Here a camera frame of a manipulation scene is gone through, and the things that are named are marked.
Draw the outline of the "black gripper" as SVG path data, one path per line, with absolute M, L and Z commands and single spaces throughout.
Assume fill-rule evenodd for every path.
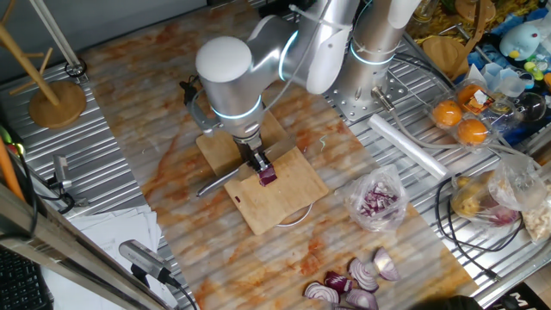
M 241 158 L 252 168 L 255 172 L 263 172 L 268 170 L 272 163 L 265 157 L 263 145 L 259 147 L 252 147 L 248 144 L 237 143 Z

